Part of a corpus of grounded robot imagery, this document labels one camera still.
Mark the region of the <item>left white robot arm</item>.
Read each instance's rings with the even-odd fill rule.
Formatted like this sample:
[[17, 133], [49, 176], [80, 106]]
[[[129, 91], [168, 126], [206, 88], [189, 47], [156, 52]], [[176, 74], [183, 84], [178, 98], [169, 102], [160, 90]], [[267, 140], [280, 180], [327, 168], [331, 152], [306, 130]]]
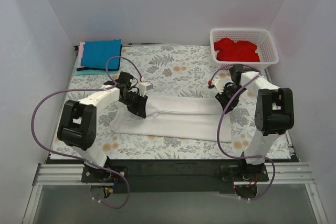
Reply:
[[103, 87], [79, 101], [68, 100], [63, 108], [57, 138], [72, 147], [84, 160], [89, 174], [100, 182], [111, 182], [124, 175], [124, 168], [112, 173], [110, 158], [94, 145], [97, 135], [97, 117], [109, 105], [120, 102], [139, 118], [146, 118], [146, 92], [153, 88], [149, 82], [132, 84], [134, 76], [121, 72], [116, 81], [107, 81]]

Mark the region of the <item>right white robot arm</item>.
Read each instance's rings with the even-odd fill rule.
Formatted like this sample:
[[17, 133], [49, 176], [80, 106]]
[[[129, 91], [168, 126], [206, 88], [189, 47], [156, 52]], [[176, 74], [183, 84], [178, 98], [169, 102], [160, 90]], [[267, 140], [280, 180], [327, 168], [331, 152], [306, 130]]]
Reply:
[[256, 97], [254, 122], [256, 132], [241, 156], [234, 157], [234, 163], [220, 167], [223, 181], [267, 181], [265, 160], [280, 135], [294, 125], [293, 93], [289, 88], [280, 88], [264, 77], [257, 69], [247, 65], [229, 66], [231, 82], [210, 78], [208, 88], [216, 88], [215, 98], [223, 108], [223, 115], [231, 112], [239, 103], [239, 97], [246, 90]]

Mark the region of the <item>white t shirt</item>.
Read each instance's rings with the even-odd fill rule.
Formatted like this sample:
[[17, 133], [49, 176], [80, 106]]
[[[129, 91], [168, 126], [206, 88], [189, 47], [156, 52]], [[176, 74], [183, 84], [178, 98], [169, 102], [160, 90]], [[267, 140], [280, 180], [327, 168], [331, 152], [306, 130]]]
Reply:
[[151, 96], [146, 118], [121, 105], [110, 129], [120, 134], [154, 135], [216, 142], [223, 108], [215, 98]]

